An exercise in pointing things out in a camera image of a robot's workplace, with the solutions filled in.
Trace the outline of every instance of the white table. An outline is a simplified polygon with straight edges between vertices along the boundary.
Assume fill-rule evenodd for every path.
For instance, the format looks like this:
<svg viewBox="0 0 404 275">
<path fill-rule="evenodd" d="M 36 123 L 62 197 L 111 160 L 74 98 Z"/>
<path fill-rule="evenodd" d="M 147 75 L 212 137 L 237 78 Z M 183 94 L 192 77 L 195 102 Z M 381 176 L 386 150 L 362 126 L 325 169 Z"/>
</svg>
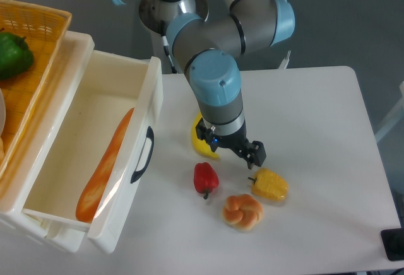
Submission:
<svg viewBox="0 0 404 275">
<path fill-rule="evenodd" d="M 242 73 L 250 141 L 289 182 L 283 204 L 257 197 L 250 233 L 224 224 L 225 198 L 249 193 L 244 160 L 218 149 L 220 187 L 205 201 L 191 146 L 196 100 L 181 75 L 164 76 L 155 150 L 113 254 L 84 243 L 76 254 L 0 229 L 4 274 L 324 274 L 395 269 L 380 231 L 397 228 L 392 196 L 354 72 L 347 67 Z"/>
</svg>

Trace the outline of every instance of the bread roll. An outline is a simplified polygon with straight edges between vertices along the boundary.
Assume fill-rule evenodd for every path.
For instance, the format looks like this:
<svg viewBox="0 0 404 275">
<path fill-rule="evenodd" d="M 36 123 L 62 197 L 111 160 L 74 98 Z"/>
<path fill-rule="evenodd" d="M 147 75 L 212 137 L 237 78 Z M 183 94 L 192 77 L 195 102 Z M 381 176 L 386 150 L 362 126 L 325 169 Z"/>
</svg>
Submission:
<svg viewBox="0 0 404 275">
<path fill-rule="evenodd" d="M 240 231 L 254 228 L 263 215 L 262 205 L 249 194 L 229 196 L 222 211 L 223 220 Z"/>
</svg>

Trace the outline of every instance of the white drawer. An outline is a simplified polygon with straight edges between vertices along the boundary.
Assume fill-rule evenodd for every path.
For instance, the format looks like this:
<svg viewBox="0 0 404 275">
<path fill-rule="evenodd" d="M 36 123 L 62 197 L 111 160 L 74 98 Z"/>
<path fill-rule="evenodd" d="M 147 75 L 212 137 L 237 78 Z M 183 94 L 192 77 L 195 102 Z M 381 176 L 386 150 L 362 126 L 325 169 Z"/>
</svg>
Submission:
<svg viewBox="0 0 404 275">
<path fill-rule="evenodd" d="M 0 180 L 0 218 L 36 240 L 75 252 L 89 238 L 112 252 L 153 151 L 162 106 L 160 60 L 93 51 L 89 35 L 68 32 L 58 70 Z M 134 107 L 114 169 L 91 224 L 78 199 L 126 112 Z"/>
</svg>

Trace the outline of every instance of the yellow basket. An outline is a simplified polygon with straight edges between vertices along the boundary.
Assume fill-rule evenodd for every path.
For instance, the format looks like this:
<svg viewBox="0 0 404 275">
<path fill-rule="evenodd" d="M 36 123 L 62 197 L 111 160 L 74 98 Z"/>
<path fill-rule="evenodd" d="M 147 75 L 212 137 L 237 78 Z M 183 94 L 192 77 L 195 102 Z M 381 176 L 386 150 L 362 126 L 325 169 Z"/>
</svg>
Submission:
<svg viewBox="0 0 404 275">
<path fill-rule="evenodd" d="M 6 103 L 6 123 L 1 138 L 5 156 L 0 164 L 0 178 L 45 86 L 49 69 L 68 26 L 71 13 L 35 4 L 0 0 L 0 29 L 26 37 L 34 63 L 28 71 L 0 81 Z"/>
</svg>

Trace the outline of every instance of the baguette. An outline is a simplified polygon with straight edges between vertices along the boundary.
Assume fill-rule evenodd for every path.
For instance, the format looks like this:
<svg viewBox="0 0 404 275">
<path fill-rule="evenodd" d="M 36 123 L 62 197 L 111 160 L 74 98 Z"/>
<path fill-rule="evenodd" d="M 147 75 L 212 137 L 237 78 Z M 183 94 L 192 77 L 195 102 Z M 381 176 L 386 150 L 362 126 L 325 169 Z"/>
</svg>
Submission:
<svg viewBox="0 0 404 275">
<path fill-rule="evenodd" d="M 100 204 L 102 194 L 112 173 L 133 110 L 134 108 L 130 109 L 119 123 L 100 163 L 81 193 L 76 207 L 76 218 L 79 221 L 91 223 L 97 212 L 98 205 Z"/>
</svg>

